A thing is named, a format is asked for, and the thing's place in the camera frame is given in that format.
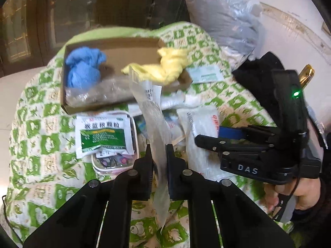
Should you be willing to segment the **right hand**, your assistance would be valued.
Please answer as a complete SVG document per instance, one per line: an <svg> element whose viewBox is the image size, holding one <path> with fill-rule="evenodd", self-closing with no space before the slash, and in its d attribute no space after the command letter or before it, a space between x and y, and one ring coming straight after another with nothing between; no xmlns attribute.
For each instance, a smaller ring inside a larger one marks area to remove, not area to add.
<svg viewBox="0 0 331 248"><path fill-rule="evenodd" d="M285 185L264 184L265 202L268 212L271 212L279 203L279 195L293 195L298 197L296 209L307 210L313 207L320 198L321 181L320 179L306 179L299 180L295 188L297 180Z"/></svg>

